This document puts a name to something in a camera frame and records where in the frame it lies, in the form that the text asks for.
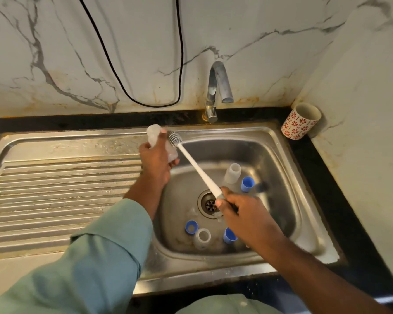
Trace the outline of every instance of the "person's left hand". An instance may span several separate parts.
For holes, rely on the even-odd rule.
[[[154,178],[163,187],[170,179],[170,169],[178,165],[179,159],[168,163],[166,151],[167,131],[161,129],[156,145],[151,148],[150,143],[140,145],[139,152],[143,166],[143,174]]]

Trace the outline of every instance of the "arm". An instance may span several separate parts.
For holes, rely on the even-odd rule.
[[[287,280],[312,313],[392,313],[287,239],[259,198],[222,190],[239,207],[237,215],[226,201],[217,200],[227,225]]]
[[[125,313],[172,166],[164,149],[166,133],[159,140],[153,149],[140,147],[144,172],[125,199],[73,235],[59,260],[30,272],[1,295],[0,314]]]

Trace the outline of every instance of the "hand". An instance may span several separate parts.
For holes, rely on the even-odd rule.
[[[150,143],[140,145],[139,152],[143,166],[143,174],[150,176],[164,187],[170,179],[170,169],[178,165],[179,159],[168,163],[166,151],[167,131],[161,129],[156,145],[151,148]]]
[[[287,239],[259,198],[234,194],[227,187],[221,190],[225,198],[239,208],[239,214],[225,200],[218,199],[215,204],[227,226],[249,247],[259,253],[265,245],[272,249]]]

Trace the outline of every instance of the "white brush handle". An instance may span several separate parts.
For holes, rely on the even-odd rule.
[[[186,151],[186,149],[183,147],[182,143],[178,143],[178,148],[179,150],[182,151],[183,155],[188,159],[189,163],[192,164],[192,166],[195,168],[195,170],[198,172],[199,176],[204,180],[205,184],[208,186],[208,188],[211,190],[212,194],[215,196],[215,198],[218,198],[220,195],[222,195],[221,189],[217,186],[217,184],[214,183],[214,181],[202,170],[202,168],[199,167],[199,165],[195,162],[195,160],[192,158],[192,156]]]

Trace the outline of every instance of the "blue plastic cup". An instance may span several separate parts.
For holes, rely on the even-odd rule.
[[[186,223],[185,231],[188,234],[195,234],[198,231],[198,228],[199,228],[198,223],[194,220],[190,220]]]
[[[242,190],[242,192],[248,193],[253,186],[255,186],[255,180],[252,179],[251,177],[245,177],[242,180],[242,184],[240,185],[240,189]]]
[[[224,231],[223,240],[225,243],[231,244],[237,240],[237,237],[234,232],[232,232],[231,229],[227,227]]]

